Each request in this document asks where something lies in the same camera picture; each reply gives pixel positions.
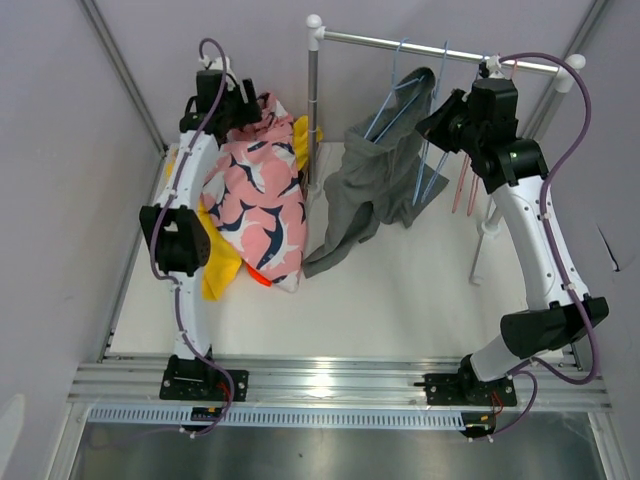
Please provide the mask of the pink wire hanger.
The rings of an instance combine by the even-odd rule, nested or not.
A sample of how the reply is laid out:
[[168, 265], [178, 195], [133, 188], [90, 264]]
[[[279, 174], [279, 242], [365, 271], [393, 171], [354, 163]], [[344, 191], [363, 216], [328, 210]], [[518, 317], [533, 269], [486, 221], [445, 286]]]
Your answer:
[[460, 199], [461, 199], [461, 195], [464, 189], [464, 184], [465, 184], [465, 180], [466, 180], [466, 175], [467, 175], [467, 171], [469, 169], [470, 166], [470, 157], [468, 155], [465, 155], [461, 169], [460, 169], [460, 173], [458, 176], [458, 181], [457, 181], [457, 185], [456, 185], [456, 190], [455, 190], [455, 194], [454, 194], [454, 199], [453, 199], [453, 203], [452, 203], [452, 208], [451, 208], [451, 213], [455, 214], [456, 211], [458, 210], [459, 207], [459, 203], [460, 203]]
[[469, 198], [467, 202], [466, 215], [470, 217], [475, 208], [476, 196], [479, 188], [479, 177], [475, 173], [471, 173], [471, 187], [469, 191]]

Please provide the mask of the grey shorts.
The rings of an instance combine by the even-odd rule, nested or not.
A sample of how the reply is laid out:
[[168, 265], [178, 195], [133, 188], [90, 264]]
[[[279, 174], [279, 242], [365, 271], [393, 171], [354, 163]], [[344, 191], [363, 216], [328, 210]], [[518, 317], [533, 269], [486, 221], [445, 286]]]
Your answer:
[[430, 110], [434, 86], [434, 72], [419, 67], [400, 80], [389, 106], [346, 129], [341, 165], [323, 185], [324, 243], [303, 261], [306, 278], [338, 265], [382, 224], [410, 228], [448, 185], [422, 163], [424, 139], [415, 129]]

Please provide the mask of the orange shorts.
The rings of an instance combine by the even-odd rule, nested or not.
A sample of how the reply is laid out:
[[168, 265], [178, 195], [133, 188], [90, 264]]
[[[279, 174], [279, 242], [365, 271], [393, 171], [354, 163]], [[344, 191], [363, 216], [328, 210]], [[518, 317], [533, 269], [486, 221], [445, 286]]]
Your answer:
[[271, 280], [269, 280], [266, 277], [264, 277], [260, 272], [258, 272], [256, 269], [251, 267], [249, 264], [246, 264], [246, 269], [247, 269], [249, 275], [256, 282], [258, 282], [260, 285], [263, 285], [265, 287], [270, 287], [272, 285], [272, 281]]

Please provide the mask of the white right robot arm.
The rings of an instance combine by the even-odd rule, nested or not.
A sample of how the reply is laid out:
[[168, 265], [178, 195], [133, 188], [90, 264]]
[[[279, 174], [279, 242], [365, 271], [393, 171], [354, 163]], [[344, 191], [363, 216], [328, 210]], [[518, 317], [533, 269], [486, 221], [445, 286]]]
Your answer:
[[582, 338], [609, 314], [575, 270], [549, 196], [551, 174], [539, 144], [516, 134], [518, 91], [509, 79], [479, 79], [456, 89], [416, 129], [444, 152], [464, 152], [504, 219], [525, 283], [525, 310], [507, 314], [498, 336], [465, 356], [454, 374], [421, 382], [434, 406], [491, 407], [497, 395], [516, 405], [511, 376], [538, 354]]

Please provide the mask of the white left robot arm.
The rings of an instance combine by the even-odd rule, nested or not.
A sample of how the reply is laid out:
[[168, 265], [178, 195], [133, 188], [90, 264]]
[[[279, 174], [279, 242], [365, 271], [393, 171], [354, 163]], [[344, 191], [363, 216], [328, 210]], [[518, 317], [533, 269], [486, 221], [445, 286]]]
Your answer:
[[196, 94], [180, 121], [180, 140], [166, 186], [139, 212], [154, 276], [172, 294], [176, 339], [160, 387], [163, 400], [242, 402], [249, 374], [214, 363], [202, 293], [212, 242], [198, 217], [207, 174], [228, 132], [260, 118], [250, 80], [218, 69], [196, 75]]

